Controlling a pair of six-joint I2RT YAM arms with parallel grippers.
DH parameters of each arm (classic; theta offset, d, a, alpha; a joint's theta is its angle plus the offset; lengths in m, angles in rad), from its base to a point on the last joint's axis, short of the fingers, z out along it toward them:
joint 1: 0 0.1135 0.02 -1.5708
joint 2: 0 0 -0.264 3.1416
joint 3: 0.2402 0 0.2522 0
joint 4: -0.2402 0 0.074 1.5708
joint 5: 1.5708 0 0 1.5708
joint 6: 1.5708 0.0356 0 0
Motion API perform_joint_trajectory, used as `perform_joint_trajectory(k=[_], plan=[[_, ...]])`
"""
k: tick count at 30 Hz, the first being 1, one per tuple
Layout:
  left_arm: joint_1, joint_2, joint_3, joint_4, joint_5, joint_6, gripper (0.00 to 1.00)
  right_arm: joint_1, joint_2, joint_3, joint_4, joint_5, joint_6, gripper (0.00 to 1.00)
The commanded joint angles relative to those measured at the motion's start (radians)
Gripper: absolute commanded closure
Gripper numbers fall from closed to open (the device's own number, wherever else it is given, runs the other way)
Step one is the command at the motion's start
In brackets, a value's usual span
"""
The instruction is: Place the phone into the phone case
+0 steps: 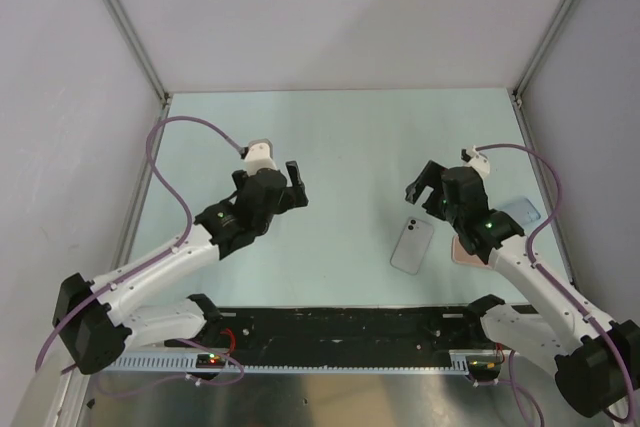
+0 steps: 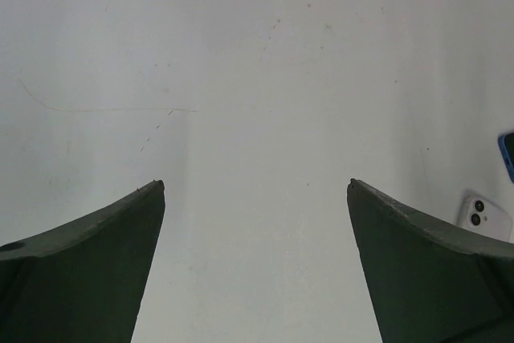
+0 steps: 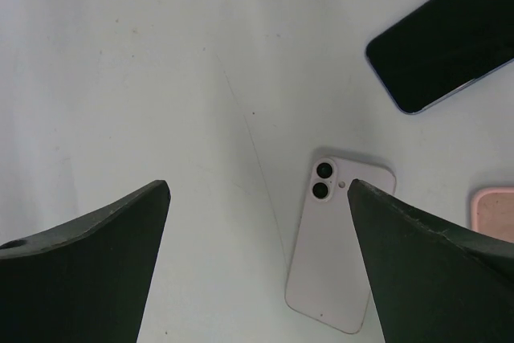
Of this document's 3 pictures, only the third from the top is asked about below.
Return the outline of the pale pink smartphone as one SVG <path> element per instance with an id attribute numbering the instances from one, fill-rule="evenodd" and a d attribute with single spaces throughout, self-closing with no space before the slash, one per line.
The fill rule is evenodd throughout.
<path id="1" fill-rule="evenodd" d="M 334 155 L 313 162 L 284 295 L 292 310 L 347 334 L 361 330 L 370 298 L 347 197 L 355 179 L 388 194 L 396 187 L 381 165 Z"/>

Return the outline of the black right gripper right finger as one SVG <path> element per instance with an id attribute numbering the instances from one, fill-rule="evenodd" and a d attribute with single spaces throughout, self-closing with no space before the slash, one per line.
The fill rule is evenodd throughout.
<path id="1" fill-rule="evenodd" d="M 513 340 L 512 243 L 359 179 L 347 195 L 385 341 Z"/>

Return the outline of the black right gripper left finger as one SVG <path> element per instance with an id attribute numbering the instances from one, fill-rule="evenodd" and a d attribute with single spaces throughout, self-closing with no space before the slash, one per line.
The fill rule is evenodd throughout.
<path id="1" fill-rule="evenodd" d="M 150 182 L 1 246 L 3 342 L 137 341 L 171 193 Z"/>

